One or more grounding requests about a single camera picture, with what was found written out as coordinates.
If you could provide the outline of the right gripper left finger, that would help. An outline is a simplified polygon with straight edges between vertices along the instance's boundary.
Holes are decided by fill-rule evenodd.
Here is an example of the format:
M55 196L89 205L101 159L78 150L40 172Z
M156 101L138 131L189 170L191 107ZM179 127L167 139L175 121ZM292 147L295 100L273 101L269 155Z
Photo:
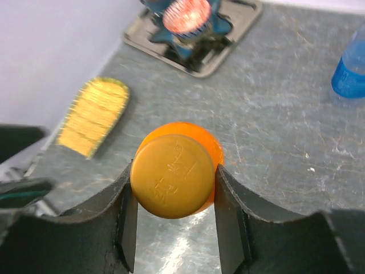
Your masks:
M2 273L132 273L137 201L126 168L108 187L56 216L35 204L54 187L48 178L1 185Z

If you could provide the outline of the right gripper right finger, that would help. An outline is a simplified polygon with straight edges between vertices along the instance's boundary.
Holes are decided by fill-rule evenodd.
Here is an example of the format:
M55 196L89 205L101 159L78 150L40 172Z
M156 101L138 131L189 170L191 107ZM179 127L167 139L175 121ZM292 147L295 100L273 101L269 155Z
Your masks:
M301 215L246 188L220 165L214 210L224 274L364 272L360 209Z

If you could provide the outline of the orange bottle cap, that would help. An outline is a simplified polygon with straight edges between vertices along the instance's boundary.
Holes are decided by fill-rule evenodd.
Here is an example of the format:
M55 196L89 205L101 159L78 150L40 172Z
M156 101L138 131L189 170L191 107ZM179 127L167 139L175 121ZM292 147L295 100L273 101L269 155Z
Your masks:
M184 135L164 135L136 154L131 188L149 213L180 219L194 214L208 200L214 186L214 167L206 149Z

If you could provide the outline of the orange drink bottle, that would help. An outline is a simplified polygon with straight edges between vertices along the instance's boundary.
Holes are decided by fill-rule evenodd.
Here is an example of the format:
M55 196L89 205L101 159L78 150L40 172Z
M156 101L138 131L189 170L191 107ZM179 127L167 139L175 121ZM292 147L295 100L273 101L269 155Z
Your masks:
M142 141L141 145L137 149L136 154L140 151L141 148L143 148L144 145L146 145L148 142L154 140L155 138L159 136L164 135L184 135L189 138L192 138L193 140L197 141L199 144L201 144L208 154L211 157L211 160L213 162L214 167L214 186L212 189L212 192L206 201L206 203L202 206L200 210L198 210L195 213L199 213L208 207L210 207L214 202L214 192L215 192L215 173L217 170L218 165L224 164L224 150L222 145L220 145L219 141L206 129L192 124L188 122L173 122L168 123L163 126L160 126L159 128L155 129L151 133L149 133Z

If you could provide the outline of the blue water bottle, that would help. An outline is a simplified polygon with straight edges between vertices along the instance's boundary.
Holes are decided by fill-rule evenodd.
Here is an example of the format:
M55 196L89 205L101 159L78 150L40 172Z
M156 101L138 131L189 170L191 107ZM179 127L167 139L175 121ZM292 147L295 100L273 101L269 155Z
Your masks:
M350 38L331 79L330 98L341 107L364 104L364 25Z

